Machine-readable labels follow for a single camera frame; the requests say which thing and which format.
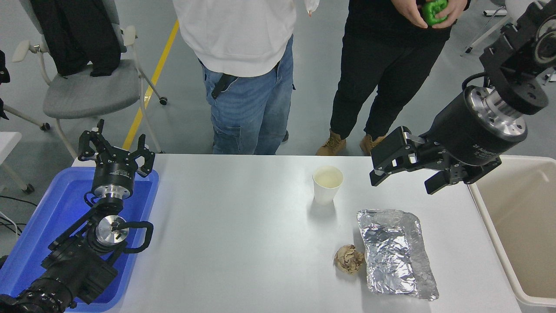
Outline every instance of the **crumpled paper ball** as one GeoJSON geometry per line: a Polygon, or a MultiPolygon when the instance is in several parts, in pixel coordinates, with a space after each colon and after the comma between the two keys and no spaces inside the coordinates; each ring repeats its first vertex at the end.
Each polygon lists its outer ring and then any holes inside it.
{"type": "Polygon", "coordinates": [[[354,274],[359,270],[361,264],[365,262],[365,255],[357,250],[353,244],[342,246],[334,257],[334,261],[342,272],[354,274]]]}

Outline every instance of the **black pants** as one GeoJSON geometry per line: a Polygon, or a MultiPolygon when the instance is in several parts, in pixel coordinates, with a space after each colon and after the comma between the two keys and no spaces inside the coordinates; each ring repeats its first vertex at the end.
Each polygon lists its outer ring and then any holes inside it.
{"type": "Polygon", "coordinates": [[[102,0],[31,0],[58,73],[75,74],[89,61],[91,76],[120,64],[120,44],[102,0]]]}
{"type": "Polygon", "coordinates": [[[331,130],[342,139],[348,137],[363,103],[378,86],[364,130],[373,139],[386,135],[429,76],[444,43],[414,47],[344,34],[331,130]]]}

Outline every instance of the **green bell pepper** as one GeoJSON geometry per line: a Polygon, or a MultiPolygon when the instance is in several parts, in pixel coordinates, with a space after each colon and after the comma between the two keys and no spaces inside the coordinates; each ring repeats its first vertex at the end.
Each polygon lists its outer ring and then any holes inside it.
{"type": "Polygon", "coordinates": [[[440,11],[444,10],[447,5],[448,0],[435,0],[425,3],[421,8],[423,12],[423,19],[425,20],[425,22],[430,26],[444,22],[448,18],[448,16],[445,16],[443,18],[436,18],[434,16],[440,11]]]}

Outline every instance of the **white table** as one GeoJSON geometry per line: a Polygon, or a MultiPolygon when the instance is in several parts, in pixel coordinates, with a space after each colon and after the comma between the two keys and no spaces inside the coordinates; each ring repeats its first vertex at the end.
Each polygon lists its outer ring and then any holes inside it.
{"type": "Polygon", "coordinates": [[[21,140],[21,133],[14,131],[0,131],[0,167],[13,179],[17,186],[25,193],[32,193],[34,188],[30,184],[26,184],[19,175],[6,164],[5,160],[21,140]]]}
{"type": "Polygon", "coordinates": [[[468,187],[428,195],[431,170],[372,187],[368,157],[159,154],[155,169],[153,239],[108,312],[520,312],[468,187]],[[322,207],[311,175],[328,164],[344,184],[322,207]],[[363,248],[366,208],[420,218],[438,300],[373,295],[364,270],[333,265],[342,245],[363,248]]]}

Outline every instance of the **jeans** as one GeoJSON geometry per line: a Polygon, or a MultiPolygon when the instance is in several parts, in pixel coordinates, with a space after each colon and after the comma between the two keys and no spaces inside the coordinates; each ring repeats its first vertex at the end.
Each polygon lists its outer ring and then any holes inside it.
{"type": "Polygon", "coordinates": [[[206,98],[211,105],[213,154],[276,154],[290,113],[292,43],[293,36],[274,69],[256,77],[232,76],[216,99],[211,93],[223,73],[202,66],[206,98]]]}
{"type": "Polygon", "coordinates": [[[429,76],[444,43],[404,46],[361,38],[346,30],[330,129],[342,139],[347,138],[363,103],[378,85],[364,131],[373,139],[386,135],[402,108],[429,76]]]}

